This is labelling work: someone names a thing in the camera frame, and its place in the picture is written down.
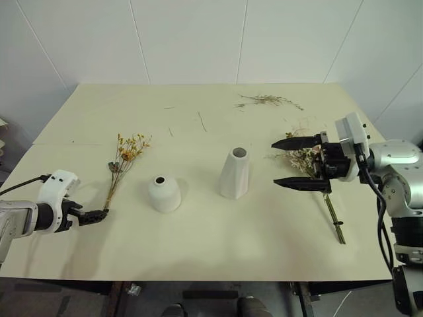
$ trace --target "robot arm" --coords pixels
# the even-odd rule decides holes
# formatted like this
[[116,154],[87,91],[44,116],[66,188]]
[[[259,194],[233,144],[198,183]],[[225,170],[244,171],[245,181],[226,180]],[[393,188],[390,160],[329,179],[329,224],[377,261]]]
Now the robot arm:
[[[274,143],[272,147],[288,151],[321,146],[313,157],[315,178],[282,178],[274,182],[295,190],[325,193],[331,192],[333,178],[349,182],[359,176],[362,183],[371,185],[378,195],[378,205],[385,206],[392,219],[396,258],[405,264],[393,267],[393,260],[385,259],[393,275],[397,308],[403,314],[423,316],[423,153],[404,140],[369,146],[363,127],[358,115],[353,113],[336,122],[339,143],[329,143],[325,132]],[[380,207],[379,237],[380,230],[385,230],[384,212]]]
[[84,212],[82,206],[67,200],[77,186],[78,177],[65,170],[50,175],[40,189],[38,202],[0,201],[0,267],[5,261],[14,238],[68,230],[73,222],[67,215],[78,218],[80,226],[102,221],[108,210]]

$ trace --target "table surface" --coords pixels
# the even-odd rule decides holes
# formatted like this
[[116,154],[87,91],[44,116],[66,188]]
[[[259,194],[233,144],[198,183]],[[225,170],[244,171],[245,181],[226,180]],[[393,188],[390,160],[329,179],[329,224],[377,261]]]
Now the table surface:
[[[246,104],[244,96],[281,96],[299,104]],[[4,188],[56,169],[81,179],[72,200],[101,209],[116,136],[151,134],[126,175],[107,218],[56,234],[13,240],[0,274],[81,280],[342,281],[390,278],[376,236],[375,196],[358,180],[332,181],[332,202],[344,221],[339,244],[321,193],[273,184],[299,176],[270,145],[286,132],[328,131],[357,112],[372,141],[383,138],[338,85],[80,85],[19,162]],[[228,152],[250,155],[249,192],[238,200],[216,188]],[[147,184],[174,176],[181,206],[156,212]],[[32,199],[40,184],[3,199]]]

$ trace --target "table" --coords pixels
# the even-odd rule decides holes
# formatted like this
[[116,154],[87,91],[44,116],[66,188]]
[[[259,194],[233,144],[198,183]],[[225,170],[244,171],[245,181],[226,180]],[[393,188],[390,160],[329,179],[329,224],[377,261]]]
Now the table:
[[[245,104],[243,96],[281,96]],[[351,281],[389,279],[376,238],[375,196],[357,180],[332,182],[346,245],[338,243],[321,193],[273,184],[299,176],[270,144],[286,132],[328,131],[357,112],[371,141],[382,136],[336,84],[79,85],[19,162],[4,188],[62,168],[81,179],[71,197],[85,210],[104,204],[118,133],[151,134],[152,147],[126,175],[107,218],[57,234],[13,240],[7,277],[80,280]],[[216,188],[233,147],[250,155],[249,192],[239,200]],[[152,177],[170,174],[182,204],[160,214],[148,203]],[[3,199],[36,199],[40,184]]]

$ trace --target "white wall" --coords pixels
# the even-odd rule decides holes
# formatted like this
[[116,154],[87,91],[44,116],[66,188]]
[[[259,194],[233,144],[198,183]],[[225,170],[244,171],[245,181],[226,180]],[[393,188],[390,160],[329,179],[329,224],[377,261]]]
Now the white wall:
[[78,83],[339,82],[386,137],[417,142],[422,17],[422,0],[1,0],[6,163]]

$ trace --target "tall white vase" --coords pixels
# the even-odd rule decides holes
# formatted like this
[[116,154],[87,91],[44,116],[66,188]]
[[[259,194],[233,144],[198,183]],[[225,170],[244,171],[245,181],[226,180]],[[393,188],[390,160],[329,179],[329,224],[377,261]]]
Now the tall white vase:
[[170,176],[156,176],[148,185],[150,203],[161,213],[170,213],[180,205],[178,183]]
[[249,190],[249,156],[242,147],[229,152],[219,179],[222,196],[238,199]]

